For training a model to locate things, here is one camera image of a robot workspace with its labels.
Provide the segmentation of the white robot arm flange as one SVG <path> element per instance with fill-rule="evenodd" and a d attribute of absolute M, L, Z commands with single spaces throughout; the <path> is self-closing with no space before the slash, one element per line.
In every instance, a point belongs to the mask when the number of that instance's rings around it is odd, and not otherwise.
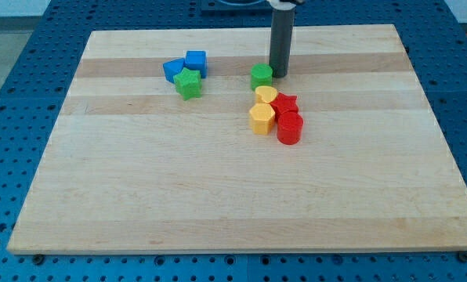
<path fill-rule="evenodd" d="M 270 6 L 278 10 L 291 10 L 297 5 L 303 5 L 305 0 L 267 0 Z"/>

